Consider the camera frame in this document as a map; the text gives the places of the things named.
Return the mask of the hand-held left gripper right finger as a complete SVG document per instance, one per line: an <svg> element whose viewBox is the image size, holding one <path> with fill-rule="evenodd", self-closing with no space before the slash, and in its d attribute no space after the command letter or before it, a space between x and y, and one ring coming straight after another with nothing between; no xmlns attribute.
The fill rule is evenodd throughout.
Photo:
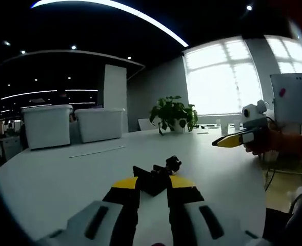
<svg viewBox="0 0 302 246"><path fill-rule="evenodd" d="M195 184L170 176L167 187L169 223L174 245L266 245L243 229L240 220L204 200Z"/></svg>

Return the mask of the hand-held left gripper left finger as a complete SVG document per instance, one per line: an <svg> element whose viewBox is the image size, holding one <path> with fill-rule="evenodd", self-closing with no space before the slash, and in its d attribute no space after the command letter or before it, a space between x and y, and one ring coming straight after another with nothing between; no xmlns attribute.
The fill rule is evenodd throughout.
<svg viewBox="0 0 302 246"><path fill-rule="evenodd" d="M138 178L117 181L102 200L73 215L65 229L37 241L37 245L133 245L138 223Z"/></svg>

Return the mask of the person's right hand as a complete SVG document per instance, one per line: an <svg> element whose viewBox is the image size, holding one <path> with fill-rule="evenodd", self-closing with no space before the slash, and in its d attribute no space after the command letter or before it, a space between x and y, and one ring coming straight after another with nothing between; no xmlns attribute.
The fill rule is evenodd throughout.
<svg viewBox="0 0 302 246"><path fill-rule="evenodd" d="M253 155L269 151L302 155L302 134L286 134L265 129L252 142L244 144L244 147L246 152L252 152Z"/></svg>

